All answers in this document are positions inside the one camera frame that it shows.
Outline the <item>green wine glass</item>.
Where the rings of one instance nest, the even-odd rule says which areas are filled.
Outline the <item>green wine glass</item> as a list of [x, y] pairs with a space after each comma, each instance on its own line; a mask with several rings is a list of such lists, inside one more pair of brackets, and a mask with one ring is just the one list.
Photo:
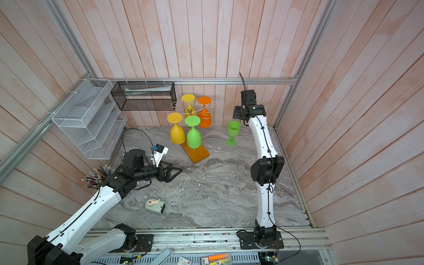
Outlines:
[[191, 149], [197, 149], [202, 145], [202, 136], [196, 126], [201, 123], [198, 116], [189, 116], [185, 119], [185, 124], [191, 129], [187, 133], [187, 145]]
[[230, 121], [227, 125], [227, 133], [229, 138], [226, 140], [228, 146], [235, 146], [237, 144], [236, 137], [240, 132], [241, 124], [238, 121]]

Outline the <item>gold rack with wooden base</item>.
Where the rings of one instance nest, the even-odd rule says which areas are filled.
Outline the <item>gold rack with wooden base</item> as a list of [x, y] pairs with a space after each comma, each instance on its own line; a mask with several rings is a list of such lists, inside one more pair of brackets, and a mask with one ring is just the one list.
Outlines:
[[[181, 98], [181, 101], [180, 102], [179, 101], [176, 101], [176, 107], [177, 107], [178, 104], [180, 104], [183, 107], [183, 110], [187, 107], [187, 104], [182, 101], [182, 98]], [[191, 129], [191, 127], [188, 127], [185, 124], [186, 117], [184, 115], [184, 112], [183, 113], [180, 113], [180, 114], [182, 115], [183, 120], [179, 123], [179, 126], [183, 128], [184, 133], [185, 133], [185, 136], [186, 136], [186, 139], [185, 139], [185, 142], [183, 144], [179, 145], [179, 146], [181, 146], [183, 148], [183, 150], [186, 152], [186, 154], [188, 155], [188, 157], [191, 159], [191, 161], [194, 164], [199, 163], [200, 161], [208, 158], [210, 156], [210, 154], [206, 150], [206, 148], [203, 146], [203, 144], [199, 148], [197, 148], [197, 149], [191, 149], [191, 148], [188, 147], [188, 145], [187, 145], [187, 133]]]

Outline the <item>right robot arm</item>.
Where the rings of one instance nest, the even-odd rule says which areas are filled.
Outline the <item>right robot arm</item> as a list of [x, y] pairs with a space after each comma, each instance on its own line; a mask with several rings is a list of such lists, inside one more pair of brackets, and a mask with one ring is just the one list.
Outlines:
[[257, 161], [250, 169], [252, 180], [256, 183], [258, 197], [254, 237], [257, 245], [266, 246], [278, 239], [273, 212], [273, 192], [285, 161], [279, 156], [272, 143], [263, 106], [236, 106], [233, 118], [246, 123], [254, 136]]

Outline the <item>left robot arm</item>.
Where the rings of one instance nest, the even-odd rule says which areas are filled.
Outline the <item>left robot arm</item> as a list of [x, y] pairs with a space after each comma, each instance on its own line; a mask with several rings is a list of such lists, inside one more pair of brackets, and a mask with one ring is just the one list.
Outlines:
[[87, 265], [114, 250], [134, 252], [140, 246], [134, 228], [118, 224], [108, 233], [87, 243], [81, 240], [113, 206], [131, 191], [139, 190], [138, 182], [157, 179], [169, 183], [183, 172], [162, 161], [167, 148], [157, 145], [152, 156], [144, 150], [132, 149], [89, 201], [73, 216], [47, 236], [35, 236], [27, 245], [30, 265]]

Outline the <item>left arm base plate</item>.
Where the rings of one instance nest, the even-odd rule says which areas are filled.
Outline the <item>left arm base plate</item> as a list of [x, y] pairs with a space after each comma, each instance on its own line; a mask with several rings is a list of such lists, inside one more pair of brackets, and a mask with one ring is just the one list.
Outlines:
[[151, 252], [152, 250], [152, 245], [153, 245], [153, 239], [154, 239], [154, 235], [153, 234], [136, 234], [136, 237], [138, 238], [135, 241], [135, 245], [130, 248], [128, 246], [123, 246], [119, 249], [113, 250], [111, 251], [111, 253], [118, 253], [118, 252]]

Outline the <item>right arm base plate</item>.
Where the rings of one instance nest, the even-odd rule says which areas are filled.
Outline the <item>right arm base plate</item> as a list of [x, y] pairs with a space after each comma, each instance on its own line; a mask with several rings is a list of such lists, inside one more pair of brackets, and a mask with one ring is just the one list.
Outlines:
[[239, 238], [240, 248], [242, 250], [284, 248], [282, 236], [279, 231], [277, 231], [277, 237], [275, 240], [273, 238], [257, 239], [254, 232], [247, 232], [246, 230], [239, 230], [236, 232], [236, 235]]

